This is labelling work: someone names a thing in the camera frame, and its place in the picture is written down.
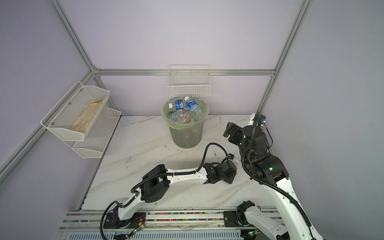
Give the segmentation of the Pocari Sweat bottle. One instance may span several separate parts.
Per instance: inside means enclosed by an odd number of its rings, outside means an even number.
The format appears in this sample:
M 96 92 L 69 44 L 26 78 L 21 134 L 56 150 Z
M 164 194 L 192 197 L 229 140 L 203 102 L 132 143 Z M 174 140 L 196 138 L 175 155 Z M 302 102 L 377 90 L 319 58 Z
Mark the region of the Pocari Sweat bottle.
M 203 110 L 201 109 L 201 107 L 198 105 L 198 103 L 194 99 L 186 96 L 185 102 L 186 102 L 186 107 L 187 107 L 188 111 L 193 115 L 193 117 L 197 121 L 200 120 L 204 116 Z

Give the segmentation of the clear purple label bottle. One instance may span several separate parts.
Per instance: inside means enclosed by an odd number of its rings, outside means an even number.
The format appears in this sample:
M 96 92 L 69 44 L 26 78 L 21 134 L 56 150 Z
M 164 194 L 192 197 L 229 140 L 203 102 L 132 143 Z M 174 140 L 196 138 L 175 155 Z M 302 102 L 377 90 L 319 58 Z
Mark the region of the clear purple label bottle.
M 182 124 L 186 118 L 185 114 L 186 114 L 185 110 L 178 110 L 178 111 L 172 113 L 169 116 L 169 119 L 170 119 L 170 121 L 172 121 L 174 123 Z

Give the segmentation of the blue label water bottle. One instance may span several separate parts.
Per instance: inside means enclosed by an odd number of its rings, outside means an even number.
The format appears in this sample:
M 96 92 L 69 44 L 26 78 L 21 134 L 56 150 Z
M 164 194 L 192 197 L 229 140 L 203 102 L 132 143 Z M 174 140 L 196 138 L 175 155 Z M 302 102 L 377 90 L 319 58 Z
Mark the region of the blue label water bottle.
M 182 99 L 173 99 L 168 103 L 168 108 L 171 112 L 177 112 L 184 109 L 184 101 Z

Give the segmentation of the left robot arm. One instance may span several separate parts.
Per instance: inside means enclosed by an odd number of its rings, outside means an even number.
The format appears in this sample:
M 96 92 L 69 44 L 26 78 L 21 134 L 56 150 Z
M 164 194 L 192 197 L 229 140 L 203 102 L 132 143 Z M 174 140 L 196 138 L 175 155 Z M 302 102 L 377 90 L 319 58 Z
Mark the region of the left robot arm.
M 135 213 L 144 205 L 155 203 L 163 198 L 171 187 L 182 185 L 216 184 L 223 181 L 232 184 L 237 174 L 237 164 L 229 158 L 221 163 L 203 163 L 196 169 L 172 170 L 165 165 L 156 166 L 134 187 L 133 195 L 123 203 L 114 201 L 112 209 L 108 207 L 102 217 L 103 229 L 127 228 L 139 218 Z

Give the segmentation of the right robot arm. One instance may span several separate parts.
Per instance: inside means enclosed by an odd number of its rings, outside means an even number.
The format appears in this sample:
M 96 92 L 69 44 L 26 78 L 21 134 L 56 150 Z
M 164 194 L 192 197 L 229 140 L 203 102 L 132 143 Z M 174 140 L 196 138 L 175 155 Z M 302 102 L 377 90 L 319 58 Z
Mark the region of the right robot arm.
M 255 226 L 270 240 L 321 240 L 323 237 L 295 194 L 283 162 L 271 153 L 273 139 L 264 122 L 243 128 L 229 122 L 223 136 L 239 147 L 243 170 L 269 194 L 284 223 L 268 217 L 252 201 L 237 207 L 238 220 L 244 226 Z

